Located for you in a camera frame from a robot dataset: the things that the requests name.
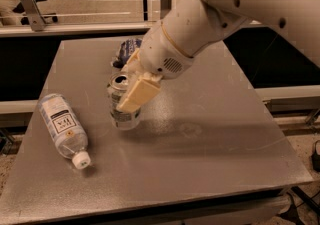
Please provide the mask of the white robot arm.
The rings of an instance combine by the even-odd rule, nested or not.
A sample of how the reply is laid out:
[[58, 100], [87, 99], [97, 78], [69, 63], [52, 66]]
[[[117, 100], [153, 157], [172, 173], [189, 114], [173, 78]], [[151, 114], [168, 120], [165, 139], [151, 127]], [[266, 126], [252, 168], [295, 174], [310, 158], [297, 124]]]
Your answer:
[[131, 80], [117, 109], [138, 110], [160, 92], [163, 79], [178, 77], [206, 46], [253, 20], [320, 65], [320, 0], [180, 0], [145, 34], [124, 66]]

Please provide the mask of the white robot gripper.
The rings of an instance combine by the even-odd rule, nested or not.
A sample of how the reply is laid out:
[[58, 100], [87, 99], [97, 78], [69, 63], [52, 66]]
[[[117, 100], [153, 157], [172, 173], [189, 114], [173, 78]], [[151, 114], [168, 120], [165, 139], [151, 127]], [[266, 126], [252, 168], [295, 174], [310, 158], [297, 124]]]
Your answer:
[[178, 51], [163, 28], [161, 23], [155, 24], [143, 37], [140, 49], [132, 53], [121, 69], [130, 75], [123, 108], [140, 109], [160, 92], [159, 75], [164, 79], [174, 79], [192, 66], [194, 59]]

